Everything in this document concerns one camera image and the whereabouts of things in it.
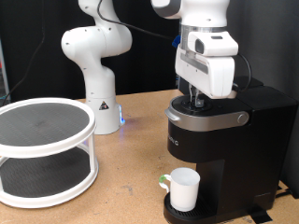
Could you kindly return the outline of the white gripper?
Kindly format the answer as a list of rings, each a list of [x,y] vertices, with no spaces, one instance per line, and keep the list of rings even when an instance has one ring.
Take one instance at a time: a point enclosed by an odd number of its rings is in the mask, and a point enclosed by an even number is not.
[[[214,56],[203,56],[199,53],[177,49],[176,73],[189,82],[190,101],[196,107],[204,107],[205,100],[201,94],[211,99],[229,98],[235,75],[236,48]]]

